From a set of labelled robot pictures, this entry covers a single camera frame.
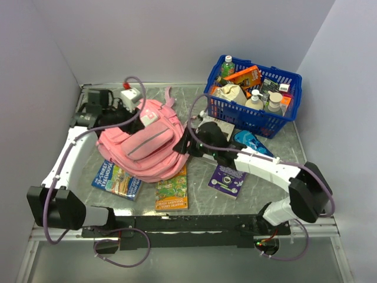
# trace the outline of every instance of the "white wall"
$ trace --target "white wall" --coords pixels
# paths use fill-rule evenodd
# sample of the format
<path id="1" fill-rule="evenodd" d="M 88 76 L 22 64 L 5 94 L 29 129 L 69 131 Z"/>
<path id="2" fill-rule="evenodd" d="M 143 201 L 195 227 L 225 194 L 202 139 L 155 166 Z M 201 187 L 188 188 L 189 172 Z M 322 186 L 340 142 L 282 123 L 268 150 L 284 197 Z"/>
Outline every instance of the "white wall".
<path id="1" fill-rule="evenodd" d="M 54 164 L 79 88 L 31 1 L 0 1 L 0 38 L 0 281 L 14 282 L 33 223 L 27 190 Z"/>
<path id="2" fill-rule="evenodd" d="M 334 0 L 33 0 L 79 83 L 203 83 L 222 54 L 296 71 Z"/>
<path id="3" fill-rule="evenodd" d="M 356 282 L 377 282 L 377 2 L 336 0 L 298 73 L 308 159 L 331 185 Z"/>

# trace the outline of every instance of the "marble surface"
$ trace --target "marble surface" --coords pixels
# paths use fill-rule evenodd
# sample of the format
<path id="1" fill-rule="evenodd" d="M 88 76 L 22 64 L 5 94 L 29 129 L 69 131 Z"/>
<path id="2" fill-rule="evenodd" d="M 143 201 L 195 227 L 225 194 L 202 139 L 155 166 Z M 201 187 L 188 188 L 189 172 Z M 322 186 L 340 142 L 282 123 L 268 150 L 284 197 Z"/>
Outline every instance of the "marble surface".
<path id="1" fill-rule="evenodd" d="M 116 97 L 122 88 L 111 88 Z M 165 88 L 147 88 L 147 97 L 164 101 Z M 188 110 L 195 96 L 203 93 L 202 87 L 173 87 L 171 96 L 176 98 L 173 106 L 182 122 L 187 120 Z M 206 99 L 200 100 L 194 108 L 194 114 L 206 106 Z M 293 123 L 287 123 L 271 140 L 264 137 L 258 139 L 282 160 L 304 163 L 297 133 Z M 116 215 L 165 215 L 154 210 L 155 183 L 144 183 L 135 202 L 104 192 L 91 186 L 104 159 L 93 149 L 85 165 L 75 194 L 87 205 L 108 206 Z M 172 211 L 171 215 L 226 215 L 257 213 L 267 202 L 281 200 L 287 196 L 285 191 L 276 185 L 253 175 L 247 175 L 236 200 L 208 187 L 208 182 L 215 166 L 190 158 L 187 164 L 188 209 Z"/>

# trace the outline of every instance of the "backpack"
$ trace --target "backpack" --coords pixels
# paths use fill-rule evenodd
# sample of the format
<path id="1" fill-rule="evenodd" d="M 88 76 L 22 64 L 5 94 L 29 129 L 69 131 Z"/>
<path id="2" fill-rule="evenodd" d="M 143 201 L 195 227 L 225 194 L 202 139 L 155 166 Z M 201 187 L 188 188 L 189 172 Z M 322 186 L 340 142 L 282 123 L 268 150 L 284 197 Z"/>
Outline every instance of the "backpack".
<path id="1" fill-rule="evenodd" d="M 170 87 L 166 88 L 165 104 L 152 99 L 146 101 L 140 120 L 144 125 L 145 121 L 152 123 L 143 130 L 127 134 L 118 127 L 110 128 L 104 130 L 97 141 L 104 159 L 147 183 L 172 178 L 189 157 L 173 151 L 184 128 L 171 108 L 175 100 L 170 98 L 169 91 Z"/>

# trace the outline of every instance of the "blue basket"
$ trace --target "blue basket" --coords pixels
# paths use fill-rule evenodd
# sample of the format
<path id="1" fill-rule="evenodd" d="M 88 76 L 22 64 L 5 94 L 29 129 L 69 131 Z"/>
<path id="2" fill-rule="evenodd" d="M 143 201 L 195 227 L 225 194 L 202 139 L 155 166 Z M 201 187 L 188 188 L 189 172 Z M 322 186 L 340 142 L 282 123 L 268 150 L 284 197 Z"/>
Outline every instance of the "blue basket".
<path id="1" fill-rule="evenodd" d="M 212 87 L 220 86 L 215 82 L 215 79 L 221 73 L 221 65 L 225 61 L 225 55 L 222 55 L 217 64 L 213 67 L 210 76 L 208 77 L 207 86 L 204 90 L 209 93 Z M 235 72 L 244 70 L 253 64 L 250 60 L 241 60 L 233 57 Z M 227 101 L 218 97 L 211 96 L 208 98 L 208 113 L 210 116 L 220 120 L 236 125 L 237 129 L 248 130 L 254 134 L 272 139 L 277 132 L 284 127 L 284 125 L 293 121 L 296 118 L 297 110 L 301 102 L 301 82 L 302 77 L 299 74 L 280 70 L 275 67 L 264 67 L 257 65 L 262 71 L 262 81 L 265 77 L 279 84 L 289 84 L 290 94 L 293 96 L 284 117 L 280 115 L 266 113 L 264 110 L 254 110 L 245 106 L 241 106 L 234 101 Z M 256 85 L 248 92 L 258 88 Z"/>

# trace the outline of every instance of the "purple book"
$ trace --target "purple book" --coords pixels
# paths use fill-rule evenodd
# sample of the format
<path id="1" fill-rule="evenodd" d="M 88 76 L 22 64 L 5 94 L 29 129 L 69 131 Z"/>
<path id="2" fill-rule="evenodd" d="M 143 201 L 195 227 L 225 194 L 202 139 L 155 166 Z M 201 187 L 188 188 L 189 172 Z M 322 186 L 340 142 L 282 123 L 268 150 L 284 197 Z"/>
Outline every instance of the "purple book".
<path id="1" fill-rule="evenodd" d="M 237 198 L 246 173 L 217 165 L 208 185 L 233 198 Z"/>

